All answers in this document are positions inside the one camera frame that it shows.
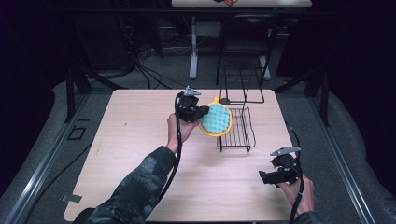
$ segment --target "sponge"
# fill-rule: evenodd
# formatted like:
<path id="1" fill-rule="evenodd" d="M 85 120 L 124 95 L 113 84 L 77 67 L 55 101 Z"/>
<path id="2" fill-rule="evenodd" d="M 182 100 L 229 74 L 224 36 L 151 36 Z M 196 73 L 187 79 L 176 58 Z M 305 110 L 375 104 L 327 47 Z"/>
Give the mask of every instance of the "sponge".
<path id="1" fill-rule="evenodd" d="M 212 137 L 220 137 L 229 132 L 233 126 L 233 116 L 227 106 L 219 103 L 218 96 L 207 106 L 209 112 L 201 119 L 201 131 Z"/>

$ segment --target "camouflage jacket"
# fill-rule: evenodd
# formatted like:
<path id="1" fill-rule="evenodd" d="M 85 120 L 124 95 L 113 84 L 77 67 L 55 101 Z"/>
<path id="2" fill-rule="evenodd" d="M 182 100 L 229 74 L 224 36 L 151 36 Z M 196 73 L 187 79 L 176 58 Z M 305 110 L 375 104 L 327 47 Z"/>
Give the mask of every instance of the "camouflage jacket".
<path id="1" fill-rule="evenodd" d="M 148 154 L 111 197 L 95 208 L 89 223 L 145 223 L 175 161 L 175 154 L 167 147 L 158 147 Z"/>

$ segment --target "wire rack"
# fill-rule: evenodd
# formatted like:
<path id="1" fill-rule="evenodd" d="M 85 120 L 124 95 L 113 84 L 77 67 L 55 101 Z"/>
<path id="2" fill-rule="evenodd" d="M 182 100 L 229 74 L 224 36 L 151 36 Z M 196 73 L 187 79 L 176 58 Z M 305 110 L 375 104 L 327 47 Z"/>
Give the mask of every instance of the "wire rack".
<path id="1" fill-rule="evenodd" d="M 217 145 L 222 151 L 224 148 L 245 147 L 247 152 L 256 145 L 256 138 L 250 120 L 250 110 L 246 108 L 231 108 L 233 114 L 233 127 L 231 130 L 218 137 Z"/>
<path id="2" fill-rule="evenodd" d="M 256 146 L 256 137 L 250 119 L 248 104 L 263 104 L 264 96 L 261 87 L 262 70 L 257 67 L 223 67 L 220 89 L 220 102 L 227 105 L 233 115 L 233 127 L 231 130 L 217 138 L 217 146 L 222 151 L 225 148 L 246 148 L 249 152 Z M 241 97 L 230 99 L 228 90 L 241 90 Z M 249 91 L 258 91 L 260 99 L 250 100 Z"/>

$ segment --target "desk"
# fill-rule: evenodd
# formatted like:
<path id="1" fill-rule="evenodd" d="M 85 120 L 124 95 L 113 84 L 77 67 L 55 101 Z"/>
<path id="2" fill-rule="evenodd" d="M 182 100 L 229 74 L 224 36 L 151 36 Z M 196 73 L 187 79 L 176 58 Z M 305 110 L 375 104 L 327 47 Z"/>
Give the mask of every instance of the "desk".
<path id="1" fill-rule="evenodd" d="M 166 120 L 180 91 L 114 91 L 82 168 L 64 218 L 72 221 L 87 207 L 108 199 L 114 188 L 152 150 L 167 141 Z M 213 101 L 219 91 L 203 90 L 198 105 Z M 230 90 L 231 99 L 242 91 Z M 270 152 L 291 146 L 276 96 L 263 91 L 265 103 L 247 104 L 256 146 L 226 148 L 216 138 L 194 129 L 183 145 L 177 174 L 150 221 L 287 220 L 290 205 L 281 189 L 264 185 L 259 170 L 273 172 Z M 259 94 L 250 90 L 252 99 Z"/>
<path id="2" fill-rule="evenodd" d="M 309 8 L 312 3 L 310 0 L 238 0 L 231 7 L 227 6 L 224 2 L 215 2 L 213 0 L 173 0 L 173 7 L 297 7 L 297 8 Z M 197 77 L 197 66 L 198 66 L 198 52 L 196 48 L 196 22 L 195 18 L 191 20 L 191 65 L 190 65 L 190 79 L 196 79 Z M 260 64 L 265 64 L 265 58 L 260 57 Z M 271 79 L 269 70 L 264 73 L 264 79 Z"/>
<path id="3" fill-rule="evenodd" d="M 310 0 L 238 0 L 232 7 L 311 7 Z M 214 0 L 172 0 L 173 7 L 229 7 Z"/>

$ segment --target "yellow sponge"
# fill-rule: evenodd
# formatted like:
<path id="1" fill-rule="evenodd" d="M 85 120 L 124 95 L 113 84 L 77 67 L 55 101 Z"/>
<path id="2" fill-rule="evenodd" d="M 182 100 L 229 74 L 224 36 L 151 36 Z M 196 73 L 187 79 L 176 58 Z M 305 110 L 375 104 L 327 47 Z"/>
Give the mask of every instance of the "yellow sponge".
<path id="1" fill-rule="evenodd" d="M 212 137 L 220 137 L 229 132 L 233 127 L 233 114 L 230 109 L 219 103 L 218 96 L 207 106 L 209 112 L 201 119 L 201 131 Z"/>

